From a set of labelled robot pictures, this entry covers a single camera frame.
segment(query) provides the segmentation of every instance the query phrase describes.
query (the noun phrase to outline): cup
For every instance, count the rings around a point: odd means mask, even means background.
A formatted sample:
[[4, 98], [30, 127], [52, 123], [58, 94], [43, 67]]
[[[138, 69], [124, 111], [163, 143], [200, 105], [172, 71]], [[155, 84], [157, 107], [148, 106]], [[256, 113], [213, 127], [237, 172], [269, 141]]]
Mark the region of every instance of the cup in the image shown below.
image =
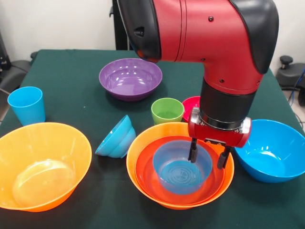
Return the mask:
[[172, 98], [162, 98], [152, 104], [154, 124], [181, 122], [184, 113], [183, 104]]
[[46, 121], [42, 90], [37, 87], [22, 87], [13, 91], [8, 103], [22, 125]]
[[124, 158], [136, 137], [128, 115], [125, 115], [115, 127], [108, 133], [95, 154], [112, 158]]

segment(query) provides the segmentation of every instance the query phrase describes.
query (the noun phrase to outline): green cup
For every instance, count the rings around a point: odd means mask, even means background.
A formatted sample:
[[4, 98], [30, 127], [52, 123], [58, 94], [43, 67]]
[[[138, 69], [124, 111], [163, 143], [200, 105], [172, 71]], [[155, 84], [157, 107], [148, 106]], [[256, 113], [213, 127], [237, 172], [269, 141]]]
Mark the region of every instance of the green cup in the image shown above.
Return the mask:
[[162, 98], [152, 104], [154, 124], [181, 122], [184, 113], [183, 104], [172, 98]]

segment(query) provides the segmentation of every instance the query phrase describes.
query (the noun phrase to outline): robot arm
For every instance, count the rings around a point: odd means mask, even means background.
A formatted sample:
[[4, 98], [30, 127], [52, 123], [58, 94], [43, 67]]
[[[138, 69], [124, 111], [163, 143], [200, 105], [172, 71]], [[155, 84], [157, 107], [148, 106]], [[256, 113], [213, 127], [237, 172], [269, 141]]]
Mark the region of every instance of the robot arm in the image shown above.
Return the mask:
[[117, 0], [130, 43], [139, 57], [204, 64], [200, 108], [189, 120], [193, 138], [243, 147], [247, 118], [268, 71], [278, 36], [272, 0]]

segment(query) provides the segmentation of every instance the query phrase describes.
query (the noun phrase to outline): white wall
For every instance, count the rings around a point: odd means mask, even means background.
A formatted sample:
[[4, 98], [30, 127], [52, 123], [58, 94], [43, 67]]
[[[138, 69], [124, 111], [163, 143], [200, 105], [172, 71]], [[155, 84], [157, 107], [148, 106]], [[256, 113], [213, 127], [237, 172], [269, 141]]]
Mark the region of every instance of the white wall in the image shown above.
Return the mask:
[[[305, 62], [305, 1], [274, 0], [279, 38], [271, 63], [289, 54]], [[12, 60], [39, 49], [115, 49], [112, 0], [0, 0], [0, 31]]]
[[270, 68], [276, 73], [282, 55], [305, 62], [305, 0], [274, 0], [280, 17], [280, 30]]
[[115, 49], [112, 0], [0, 0], [11, 60], [39, 49]]

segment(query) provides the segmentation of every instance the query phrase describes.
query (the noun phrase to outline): blue bowl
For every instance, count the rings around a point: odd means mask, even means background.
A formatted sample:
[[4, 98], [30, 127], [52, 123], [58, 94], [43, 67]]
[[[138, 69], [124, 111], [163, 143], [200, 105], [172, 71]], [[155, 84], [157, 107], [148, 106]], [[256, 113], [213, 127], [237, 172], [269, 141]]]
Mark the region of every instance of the blue bowl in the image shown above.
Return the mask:
[[265, 183], [291, 180], [305, 172], [305, 137], [271, 120], [253, 120], [243, 148], [235, 148], [244, 169]]
[[112, 158], [123, 158], [136, 137], [128, 115], [124, 116], [105, 137], [95, 154]]
[[188, 161], [190, 147], [189, 141], [170, 141], [153, 156], [160, 183], [172, 193], [186, 195], [197, 191], [212, 171], [212, 159], [200, 145], [196, 162]]

